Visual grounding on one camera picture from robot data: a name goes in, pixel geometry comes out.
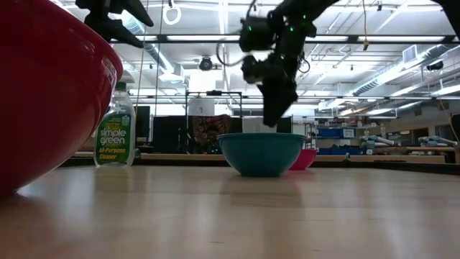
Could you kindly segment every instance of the wall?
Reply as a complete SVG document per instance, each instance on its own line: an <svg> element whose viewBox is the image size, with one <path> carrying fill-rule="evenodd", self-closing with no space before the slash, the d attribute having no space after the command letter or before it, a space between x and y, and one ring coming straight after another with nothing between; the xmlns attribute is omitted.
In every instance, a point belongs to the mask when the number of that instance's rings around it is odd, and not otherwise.
<svg viewBox="0 0 460 259"><path fill-rule="evenodd" d="M449 102L449 110L441 111L436 106L422 107L422 115L415 116L414 111L400 115L399 119L384 122L387 132L399 132L402 130L416 130L428 128L429 135L436 134L436 126L449 124L451 114L460 114L460 103L458 101ZM371 135L380 134L380 128L371 129Z"/></svg>

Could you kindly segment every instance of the pink bowl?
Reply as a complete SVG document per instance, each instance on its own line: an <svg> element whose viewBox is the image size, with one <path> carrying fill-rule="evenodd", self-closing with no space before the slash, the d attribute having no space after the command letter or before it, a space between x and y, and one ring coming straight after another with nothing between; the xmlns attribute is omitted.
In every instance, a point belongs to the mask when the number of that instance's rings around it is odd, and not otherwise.
<svg viewBox="0 0 460 259"><path fill-rule="evenodd" d="M117 54L48 0L2 1L0 195L67 160L95 130L121 78Z"/></svg>
<svg viewBox="0 0 460 259"><path fill-rule="evenodd" d="M301 150L300 155L293 164L293 166L290 167L290 170L292 171L303 171L306 170L313 162L315 161L316 158L316 150L308 149L308 150Z"/></svg>

